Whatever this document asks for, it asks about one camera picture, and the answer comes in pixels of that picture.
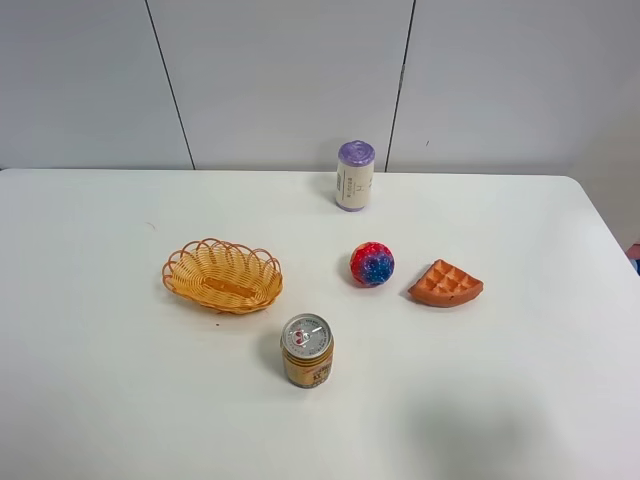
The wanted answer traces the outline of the orange waffle wedge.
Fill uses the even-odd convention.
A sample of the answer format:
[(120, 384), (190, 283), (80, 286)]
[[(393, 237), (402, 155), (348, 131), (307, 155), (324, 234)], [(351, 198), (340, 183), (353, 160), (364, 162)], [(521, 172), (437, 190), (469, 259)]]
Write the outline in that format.
[(427, 306), (450, 308), (474, 300), (484, 290), (484, 283), (464, 270), (442, 260), (436, 260), (408, 293)]

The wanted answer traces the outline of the yellow wicker basket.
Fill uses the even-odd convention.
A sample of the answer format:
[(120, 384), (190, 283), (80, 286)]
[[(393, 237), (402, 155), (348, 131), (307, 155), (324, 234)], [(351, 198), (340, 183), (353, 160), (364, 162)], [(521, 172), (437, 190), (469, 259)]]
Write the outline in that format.
[(162, 283), (200, 306), (243, 315), (275, 302), (283, 289), (283, 274), (278, 259), (265, 249), (206, 238), (169, 256)]

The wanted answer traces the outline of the red blue bumpy ball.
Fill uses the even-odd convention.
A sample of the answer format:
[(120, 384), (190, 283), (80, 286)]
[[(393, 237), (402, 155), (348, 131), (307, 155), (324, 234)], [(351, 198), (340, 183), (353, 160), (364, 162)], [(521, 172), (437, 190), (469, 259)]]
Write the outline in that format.
[(391, 250), (379, 242), (365, 242), (354, 249), (349, 260), (354, 281), (366, 288), (386, 283), (393, 275), (395, 259)]

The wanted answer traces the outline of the purple bag roll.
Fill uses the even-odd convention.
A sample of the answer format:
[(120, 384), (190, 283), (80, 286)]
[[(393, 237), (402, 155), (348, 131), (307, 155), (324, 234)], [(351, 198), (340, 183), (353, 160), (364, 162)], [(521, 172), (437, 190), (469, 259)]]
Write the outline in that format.
[(367, 142), (354, 140), (339, 148), (335, 202), (340, 208), (355, 212), (368, 205), (374, 162), (375, 150)]

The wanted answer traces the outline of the gold drink can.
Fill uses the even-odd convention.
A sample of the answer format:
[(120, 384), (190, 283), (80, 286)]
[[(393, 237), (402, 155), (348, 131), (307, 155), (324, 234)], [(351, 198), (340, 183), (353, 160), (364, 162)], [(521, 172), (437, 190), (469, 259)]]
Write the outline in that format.
[(324, 383), (331, 373), (334, 346), (334, 335), (325, 319), (312, 313), (292, 317), (280, 338), (288, 380), (305, 389)]

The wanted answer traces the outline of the blue object at edge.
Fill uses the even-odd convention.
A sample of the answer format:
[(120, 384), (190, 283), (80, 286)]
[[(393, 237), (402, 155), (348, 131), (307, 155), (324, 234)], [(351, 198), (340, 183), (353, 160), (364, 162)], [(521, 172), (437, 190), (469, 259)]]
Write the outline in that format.
[(633, 244), (626, 252), (634, 270), (640, 274), (640, 244)]

